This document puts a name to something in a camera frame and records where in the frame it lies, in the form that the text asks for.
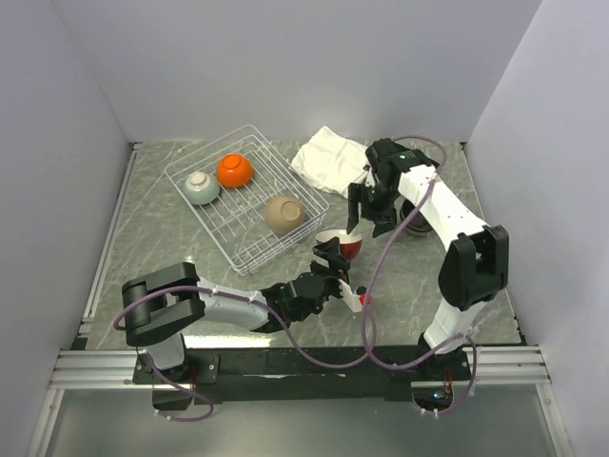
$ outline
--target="white wire rack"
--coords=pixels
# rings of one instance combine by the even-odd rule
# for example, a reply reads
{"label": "white wire rack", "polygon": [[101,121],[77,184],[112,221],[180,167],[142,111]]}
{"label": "white wire rack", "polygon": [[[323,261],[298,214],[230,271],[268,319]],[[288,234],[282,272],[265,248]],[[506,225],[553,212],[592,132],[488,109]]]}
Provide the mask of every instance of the white wire rack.
{"label": "white wire rack", "polygon": [[[253,166],[254,177],[240,188],[221,186],[220,196],[208,205],[191,205],[182,193],[184,181],[194,171],[215,175],[218,162],[230,153],[243,155]],[[172,162],[165,168],[165,174],[230,265],[242,275],[315,231],[329,207],[323,196],[253,126],[236,129]],[[279,195],[298,198],[307,218],[284,236],[273,233],[264,218],[266,204]]]}

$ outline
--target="red and white bowl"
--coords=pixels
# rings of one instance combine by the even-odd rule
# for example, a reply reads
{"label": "red and white bowl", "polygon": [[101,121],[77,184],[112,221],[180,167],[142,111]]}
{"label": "red and white bowl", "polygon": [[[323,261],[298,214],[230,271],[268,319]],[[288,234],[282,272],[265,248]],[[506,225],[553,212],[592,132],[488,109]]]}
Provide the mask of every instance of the red and white bowl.
{"label": "red and white bowl", "polygon": [[321,231],[315,236],[318,244],[326,243],[332,238],[338,238],[341,245],[341,254],[347,260],[353,260],[357,257],[362,248],[362,234],[351,232],[346,233],[346,230],[335,228],[333,230]]}

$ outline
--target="gray marble surface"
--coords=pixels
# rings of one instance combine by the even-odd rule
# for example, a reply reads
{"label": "gray marble surface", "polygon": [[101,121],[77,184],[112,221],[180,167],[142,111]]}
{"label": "gray marble surface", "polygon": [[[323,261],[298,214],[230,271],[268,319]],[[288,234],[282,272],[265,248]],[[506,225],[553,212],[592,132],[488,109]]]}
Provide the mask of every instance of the gray marble surface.
{"label": "gray marble surface", "polygon": [[[228,264],[199,220],[169,179],[165,167],[199,149],[206,142],[144,143],[137,154],[125,194],[125,201],[108,267],[97,302],[87,349],[127,348],[124,333],[111,326],[122,307],[121,286],[125,281],[184,260],[194,262],[200,275],[232,288],[256,289],[295,278],[308,270],[314,258],[310,235],[296,246],[273,258],[252,274],[240,276]],[[273,142],[288,160],[298,151],[299,142]],[[448,165],[442,179],[476,214],[481,209],[474,185],[458,143],[446,144]],[[431,147],[421,145],[430,156],[440,158]],[[330,209],[322,229],[346,226],[346,201],[339,195],[324,194]],[[388,235],[371,238],[372,224],[361,221],[363,247],[352,262],[351,283],[367,285],[372,269]],[[439,238],[404,235],[389,252],[373,290],[379,326],[379,343],[415,344],[433,320],[441,295],[438,272],[444,252]],[[341,301],[331,299],[324,311],[312,315],[292,330],[304,346],[358,346],[361,344],[360,318]],[[505,292],[479,314],[471,335],[481,344],[519,343],[517,322]],[[185,330],[187,344],[194,348],[289,347],[282,332],[254,334],[227,324],[197,322]]]}

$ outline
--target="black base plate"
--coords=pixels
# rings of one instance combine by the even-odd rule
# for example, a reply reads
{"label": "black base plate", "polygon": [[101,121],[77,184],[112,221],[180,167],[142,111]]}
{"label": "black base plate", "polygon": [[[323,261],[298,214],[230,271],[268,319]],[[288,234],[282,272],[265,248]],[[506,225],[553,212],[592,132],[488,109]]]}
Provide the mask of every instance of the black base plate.
{"label": "black base plate", "polygon": [[[311,356],[330,364],[344,364],[362,348],[307,348]],[[379,346],[375,354],[388,364],[403,364],[421,355],[417,346]],[[410,383],[443,381],[450,370],[454,381],[471,377],[467,356],[457,351],[442,369],[413,368],[391,371],[365,360],[353,368],[329,369],[308,362],[293,348],[187,349],[189,367],[196,367],[196,386],[214,403],[250,400],[384,398],[412,401]],[[191,371],[174,379],[190,384]],[[135,369],[134,384],[161,384],[149,367]]]}

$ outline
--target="white cloth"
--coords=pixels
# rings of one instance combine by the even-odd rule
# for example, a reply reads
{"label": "white cloth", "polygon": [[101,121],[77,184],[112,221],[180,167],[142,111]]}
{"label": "white cloth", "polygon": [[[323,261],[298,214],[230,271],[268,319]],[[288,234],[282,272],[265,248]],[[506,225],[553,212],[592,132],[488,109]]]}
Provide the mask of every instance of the white cloth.
{"label": "white cloth", "polygon": [[367,172],[366,146],[322,127],[303,145],[292,167],[315,189],[347,198],[350,183],[361,183]]}

